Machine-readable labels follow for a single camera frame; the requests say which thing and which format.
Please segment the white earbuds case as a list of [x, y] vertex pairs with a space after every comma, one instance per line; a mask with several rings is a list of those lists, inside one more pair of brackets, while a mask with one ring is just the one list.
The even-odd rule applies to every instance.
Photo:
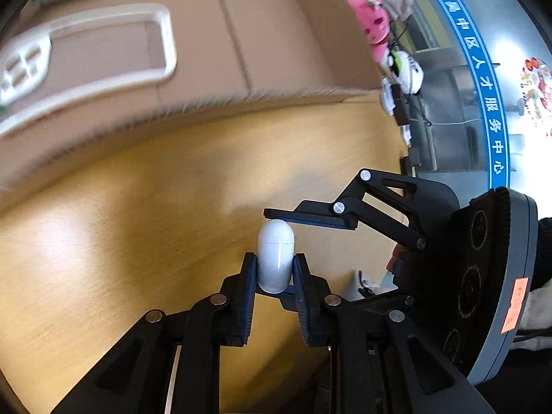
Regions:
[[268, 294], [280, 294], [289, 285], [295, 255], [295, 234], [284, 220], [270, 220], [259, 231], [257, 282]]

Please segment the white clear phone case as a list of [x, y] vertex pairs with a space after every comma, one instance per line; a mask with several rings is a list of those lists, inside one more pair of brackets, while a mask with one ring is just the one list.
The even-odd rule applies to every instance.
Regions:
[[1, 50], [1, 133], [105, 93], [168, 79], [177, 49], [168, 8], [91, 9], [37, 25]]

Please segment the black small adapter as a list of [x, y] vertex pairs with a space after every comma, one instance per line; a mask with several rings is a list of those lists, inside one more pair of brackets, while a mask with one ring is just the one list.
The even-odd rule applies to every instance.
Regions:
[[391, 95], [393, 98], [394, 108], [393, 116], [398, 126], [406, 126], [410, 124], [409, 114], [407, 109], [406, 97], [401, 91], [398, 84], [391, 85]]

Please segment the white small device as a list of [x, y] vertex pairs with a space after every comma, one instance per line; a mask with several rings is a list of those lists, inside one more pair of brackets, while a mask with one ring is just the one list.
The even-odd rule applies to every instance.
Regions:
[[392, 94], [392, 85], [387, 77], [381, 78], [380, 102], [383, 110], [389, 116], [394, 115], [396, 104]]

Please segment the panda plush toy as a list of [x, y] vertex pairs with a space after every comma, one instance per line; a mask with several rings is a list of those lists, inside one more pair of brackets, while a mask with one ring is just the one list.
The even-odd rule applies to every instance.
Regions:
[[417, 95], [421, 90], [424, 71], [418, 61], [404, 50], [390, 50], [387, 66], [394, 82], [405, 95]]

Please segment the cardboard box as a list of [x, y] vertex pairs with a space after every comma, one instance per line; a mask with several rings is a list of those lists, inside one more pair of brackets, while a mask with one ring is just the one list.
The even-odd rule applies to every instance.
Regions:
[[141, 137], [380, 79], [344, 0], [67, 0], [1, 43], [1, 202]]

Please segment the magenta plush toy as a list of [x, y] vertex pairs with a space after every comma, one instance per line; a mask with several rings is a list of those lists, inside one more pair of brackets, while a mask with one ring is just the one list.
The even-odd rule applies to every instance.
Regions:
[[389, 16], [383, 0], [345, 0], [356, 15], [376, 63], [385, 63], [390, 34]]

